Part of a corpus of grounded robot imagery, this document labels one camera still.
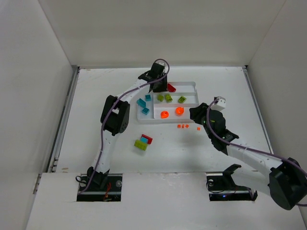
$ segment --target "white tray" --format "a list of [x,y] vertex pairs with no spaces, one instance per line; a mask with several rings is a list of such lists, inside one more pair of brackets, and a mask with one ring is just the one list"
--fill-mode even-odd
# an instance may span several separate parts
[[[190,120],[189,109],[199,106],[197,90],[195,82],[168,82],[176,88],[176,92],[150,92],[152,100],[146,102],[146,108],[149,109],[147,115],[142,113],[143,108],[138,106],[137,119],[141,123],[193,123]],[[170,94],[173,101],[167,103],[165,98],[162,102],[158,101],[158,95]],[[179,103],[178,99],[184,96],[186,101]],[[175,109],[177,107],[184,107],[184,114],[177,116]],[[161,112],[168,111],[169,117],[162,119]]]

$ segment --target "toy block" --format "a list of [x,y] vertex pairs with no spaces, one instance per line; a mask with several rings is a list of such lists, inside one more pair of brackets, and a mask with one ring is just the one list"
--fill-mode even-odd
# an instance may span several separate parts
[[145,151],[148,145],[140,140],[136,140],[134,146]]
[[161,112],[161,118],[162,118],[162,119],[168,118],[168,116],[169,116],[168,111],[162,111],[162,112]]
[[137,100],[136,102],[140,107],[145,108],[146,107],[146,102],[142,100],[141,98]]
[[148,139],[147,138],[141,137],[140,141],[148,144]]
[[153,139],[152,138],[150,138],[149,136],[146,136],[146,135],[144,135],[144,134],[142,134],[142,138],[146,138],[147,140],[148,140],[148,142],[147,142],[147,144],[151,144],[152,143],[152,141],[153,141]]
[[169,92],[176,92],[176,88],[171,84],[167,84],[167,91]]
[[150,94],[145,95],[145,101],[149,102],[149,101],[151,101],[151,100],[152,100],[152,97],[151,97]]
[[145,115],[147,115],[147,114],[149,113],[149,109],[143,108],[142,113],[145,114]]
[[178,99],[178,102],[179,103],[184,103],[187,99],[184,97],[184,96],[181,96],[179,99]]
[[172,102],[173,101],[173,98],[171,97],[171,95],[169,95],[169,94],[165,94],[165,100],[166,100],[166,102],[167,103],[169,103],[169,102]]
[[164,100],[164,96],[162,96],[162,95],[159,94],[158,97],[157,97],[157,99],[158,99],[158,101],[161,101],[161,102],[162,102],[162,101]]
[[184,108],[183,107],[178,107],[178,108],[176,108],[175,112],[176,112],[176,114],[178,116],[181,116],[184,113]]

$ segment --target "white table surface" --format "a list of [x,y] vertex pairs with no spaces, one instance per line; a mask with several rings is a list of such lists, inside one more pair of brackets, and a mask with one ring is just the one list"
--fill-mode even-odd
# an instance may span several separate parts
[[124,173],[120,202],[76,202],[77,173],[44,173],[27,230],[305,230],[298,207],[210,202],[203,172]]
[[[100,116],[108,95],[130,87],[141,69],[82,69],[73,98],[57,172],[85,173],[100,143]],[[223,110],[226,126],[250,146],[269,150],[252,96],[241,67],[171,67],[169,81],[194,81],[199,102],[209,104],[214,96],[226,98]],[[178,129],[177,124],[140,124],[136,103],[120,135],[111,160],[111,173],[212,172],[242,162],[214,149],[205,131],[197,124]],[[141,134],[153,138],[146,151],[134,147]]]

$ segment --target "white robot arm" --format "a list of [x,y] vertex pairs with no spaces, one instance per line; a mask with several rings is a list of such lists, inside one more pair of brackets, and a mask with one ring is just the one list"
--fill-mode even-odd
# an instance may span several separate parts
[[[226,129],[225,118],[219,111],[225,107],[225,99],[217,97],[214,101],[209,106],[202,103],[191,108],[190,118],[203,125],[218,151],[255,169],[247,175],[240,170],[241,165],[234,164],[218,175],[218,181],[230,190],[234,190],[236,186],[245,186],[261,191],[271,196],[280,207],[292,209],[307,195],[307,179],[298,162],[246,147],[239,136]],[[207,174],[207,181],[214,186],[214,176]]]
[[[128,89],[126,90],[127,91],[130,91],[132,89],[135,89],[135,88],[139,88],[141,85],[144,85],[146,84],[147,81],[143,80],[143,79],[137,79],[136,82]],[[140,95],[144,95],[146,93],[149,92],[149,88],[150,88],[150,85],[146,85],[142,88],[139,88],[138,90],[135,90],[133,92],[130,92],[128,93],[127,95],[125,95],[121,101],[122,102],[127,102],[128,104],[130,104],[130,102],[135,99],[136,97],[140,97]],[[128,125],[128,121],[126,121],[126,125],[124,123],[124,128],[126,128]],[[99,159],[99,163],[96,167],[96,172],[97,173],[103,173],[105,174],[106,172],[109,171],[110,169],[110,157],[114,151],[114,146],[115,146],[115,143],[119,137],[120,133],[117,133],[115,135],[112,135],[112,133],[108,130],[103,130],[103,142],[104,142],[104,147],[103,147],[103,150],[102,150],[102,154],[101,154],[101,157]],[[99,146],[99,151],[95,157],[95,160],[93,161],[92,163],[92,167],[95,168],[96,164],[97,164],[97,161],[98,161],[98,158],[99,158],[99,155],[100,155],[100,152],[101,152],[101,144]]]

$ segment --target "red block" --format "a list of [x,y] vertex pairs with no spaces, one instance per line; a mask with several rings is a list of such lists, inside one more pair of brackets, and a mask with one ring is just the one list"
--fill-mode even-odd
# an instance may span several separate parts
[[142,137],[143,138],[146,138],[147,140],[148,140],[148,143],[147,144],[151,144],[152,143],[152,141],[153,141],[153,139],[152,138],[150,138],[149,136],[146,136],[146,135],[144,135],[144,134],[142,134]]
[[167,91],[169,92],[176,92],[176,88],[171,84],[167,84]]

